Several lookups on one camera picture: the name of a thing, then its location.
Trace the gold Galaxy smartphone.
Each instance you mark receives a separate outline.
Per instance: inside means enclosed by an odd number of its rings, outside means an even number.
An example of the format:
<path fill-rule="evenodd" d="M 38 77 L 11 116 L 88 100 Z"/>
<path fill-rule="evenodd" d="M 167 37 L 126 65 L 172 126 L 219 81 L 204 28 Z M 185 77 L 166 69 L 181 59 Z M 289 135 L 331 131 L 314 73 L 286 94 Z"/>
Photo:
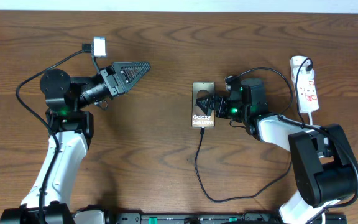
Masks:
<path fill-rule="evenodd" d="M 214 110 L 211 107 L 213 94 L 214 82 L 193 82 L 191 114 L 193 128 L 214 127 Z"/>

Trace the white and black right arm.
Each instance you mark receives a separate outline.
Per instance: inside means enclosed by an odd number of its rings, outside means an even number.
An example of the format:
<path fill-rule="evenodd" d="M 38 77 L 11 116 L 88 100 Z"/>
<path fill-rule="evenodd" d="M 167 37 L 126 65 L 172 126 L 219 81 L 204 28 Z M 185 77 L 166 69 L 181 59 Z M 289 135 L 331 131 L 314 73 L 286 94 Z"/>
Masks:
<path fill-rule="evenodd" d="M 228 77 L 226 87 L 227 96 L 210 91 L 194 98 L 206 121 L 198 126 L 214 118 L 239 122 L 256 140 L 290 152 L 297 191 L 279 209 L 283 223 L 316 223 L 330 208 L 358 199 L 358 163 L 340 125 L 306 125 L 271 112 L 258 78 Z"/>

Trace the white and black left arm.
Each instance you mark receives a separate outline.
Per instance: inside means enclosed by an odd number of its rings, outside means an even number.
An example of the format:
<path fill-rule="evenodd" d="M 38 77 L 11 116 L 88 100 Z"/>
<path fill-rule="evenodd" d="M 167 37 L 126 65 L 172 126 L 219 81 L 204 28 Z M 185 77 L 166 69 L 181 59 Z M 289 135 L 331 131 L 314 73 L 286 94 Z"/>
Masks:
<path fill-rule="evenodd" d="M 75 213 L 68 208 L 94 134 L 94 118 L 85 107 L 126 94 L 150 68 L 148 62 L 116 62 L 92 77 L 71 77 L 56 68 L 44 72 L 47 155 L 30 192 L 19 207 L 3 211 L 1 223 L 115 223 L 110 211 L 96 205 Z"/>

